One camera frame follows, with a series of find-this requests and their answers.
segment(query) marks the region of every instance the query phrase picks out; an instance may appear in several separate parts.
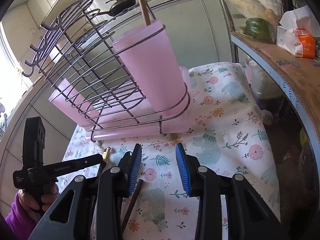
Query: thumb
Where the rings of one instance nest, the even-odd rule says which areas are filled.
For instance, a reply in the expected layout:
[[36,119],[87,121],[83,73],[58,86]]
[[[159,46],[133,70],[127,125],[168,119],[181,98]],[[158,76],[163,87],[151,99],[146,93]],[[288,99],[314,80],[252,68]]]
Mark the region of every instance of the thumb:
[[26,192],[24,189],[19,190],[18,196],[20,199],[20,203],[24,209],[28,207],[35,210],[40,209],[40,205],[37,203],[37,201],[33,198],[33,196],[30,195],[30,193]]

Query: green vegetable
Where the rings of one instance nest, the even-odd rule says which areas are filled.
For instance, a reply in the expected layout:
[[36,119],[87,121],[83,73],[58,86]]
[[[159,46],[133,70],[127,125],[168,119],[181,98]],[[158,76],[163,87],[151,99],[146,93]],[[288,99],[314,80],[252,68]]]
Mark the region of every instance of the green vegetable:
[[276,41],[276,31],[274,27],[271,23],[261,18],[247,19],[243,33],[261,41]]

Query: wooden utensil handle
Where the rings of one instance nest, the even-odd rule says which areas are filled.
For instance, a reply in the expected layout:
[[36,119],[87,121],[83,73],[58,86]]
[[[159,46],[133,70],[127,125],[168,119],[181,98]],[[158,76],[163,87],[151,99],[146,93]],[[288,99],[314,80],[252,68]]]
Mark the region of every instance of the wooden utensil handle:
[[141,7],[141,12],[142,16],[144,19],[144,22],[146,23],[146,26],[149,26],[151,24],[150,18],[149,18],[149,13],[146,5],[146,0],[139,0],[140,7]]

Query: purple sleeve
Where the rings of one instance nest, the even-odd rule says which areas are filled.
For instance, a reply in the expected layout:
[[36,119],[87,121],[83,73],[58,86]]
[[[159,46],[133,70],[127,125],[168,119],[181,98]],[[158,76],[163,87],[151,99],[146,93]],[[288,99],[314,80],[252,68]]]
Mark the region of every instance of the purple sleeve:
[[36,222],[31,219],[22,208],[18,193],[15,196],[11,208],[12,210],[5,218],[5,221],[19,240],[28,240],[32,230],[36,226]]

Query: metal screw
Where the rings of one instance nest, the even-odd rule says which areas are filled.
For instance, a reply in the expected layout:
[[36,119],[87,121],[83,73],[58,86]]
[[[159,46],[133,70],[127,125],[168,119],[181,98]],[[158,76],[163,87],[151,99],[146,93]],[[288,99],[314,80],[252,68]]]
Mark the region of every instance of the metal screw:
[[236,174],[235,179],[241,181],[243,180],[243,176],[241,174]]
[[198,171],[201,172],[201,173],[205,173],[205,172],[208,171],[208,169],[207,169],[207,167],[200,166],[200,167],[198,168]]
[[81,181],[83,181],[83,179],[84,179],[84,176],[78,175],[75,177],[75,182],[81,182]]
[[112,167],[110,170],[111,173],[118,173],[119,171],[120,171],[119,167]]

